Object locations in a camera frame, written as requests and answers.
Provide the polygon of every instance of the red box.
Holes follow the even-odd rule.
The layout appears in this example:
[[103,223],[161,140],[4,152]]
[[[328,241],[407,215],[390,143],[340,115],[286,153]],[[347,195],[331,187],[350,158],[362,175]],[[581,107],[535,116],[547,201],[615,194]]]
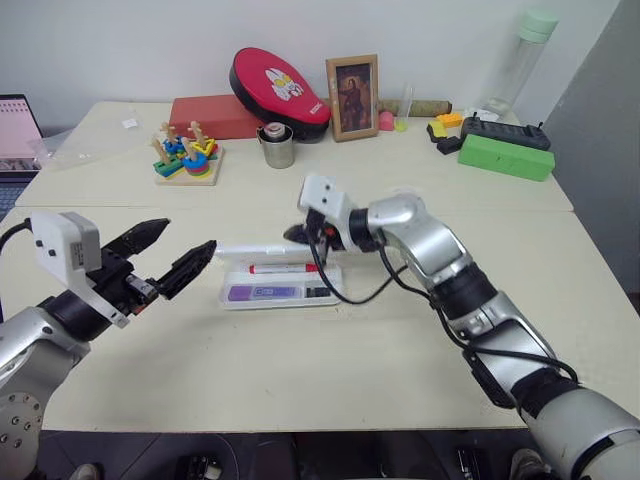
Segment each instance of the red box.
[[216,140],[256,138],[256,129],[264,125],[235,95],[176,98],[169,125],[178,135],[194,138],[187,130],[193,120],[200,123],[202,133]]

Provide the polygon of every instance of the wooden picture frame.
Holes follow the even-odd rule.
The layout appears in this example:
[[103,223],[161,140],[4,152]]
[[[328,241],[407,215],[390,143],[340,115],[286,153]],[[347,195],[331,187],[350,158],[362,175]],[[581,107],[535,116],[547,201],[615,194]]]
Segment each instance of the wooden picture frame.
[[336,142],[378,134],[378,56],[326,61],[329,106]]

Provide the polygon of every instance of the red marker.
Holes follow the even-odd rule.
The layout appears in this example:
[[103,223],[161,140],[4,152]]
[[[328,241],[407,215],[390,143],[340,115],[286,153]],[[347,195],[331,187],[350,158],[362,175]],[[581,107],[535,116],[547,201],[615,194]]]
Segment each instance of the red marker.
[[249,273],[261,274],[261,273],[305,273],[305,272],[317,272],[318,267],[313,263],[302,263],[298,265],[251,265],[249,267]]

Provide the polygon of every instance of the metal cup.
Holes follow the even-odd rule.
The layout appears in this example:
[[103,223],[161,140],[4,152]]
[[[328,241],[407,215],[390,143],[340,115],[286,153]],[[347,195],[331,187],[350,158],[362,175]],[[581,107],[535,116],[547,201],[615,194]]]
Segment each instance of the metal cup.
[[267,165],[287,168],[293,165],[293,130],[279,122],[271,122],[257,131]]

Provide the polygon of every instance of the wooden toy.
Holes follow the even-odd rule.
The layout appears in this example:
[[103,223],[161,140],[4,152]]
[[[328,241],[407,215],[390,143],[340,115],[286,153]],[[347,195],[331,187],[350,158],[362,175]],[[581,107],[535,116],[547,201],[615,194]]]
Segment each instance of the wooden toy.
[[190,124],[189,131],[196,137],[195,141],[176,135],[175,129],[166,122],[161,130],[167,139],[162,143],[157,138],[151,140],[151,146],[160,157],[160,161],[153,164],[158,185],[215,185],[223,149],[215,139],[203,134],[197,121]]
[[160,161],[153,164],[153,169],[163,177],[169,177],[182,168],[182,160],[175,155],[168,155],[157,138],[151,139],[151,146],[158,152]]
[[204,146],[207,143],[207,139],[204,136],[204,134],[202,133],[202,129],[200,128],[200,124],[198,122],[196,122],[195,120],[191,121],[191,127],[189,128],[190,132],[193,132],[193,134],[196,137],[196,141],[198,142],[198,144],[204,148]]

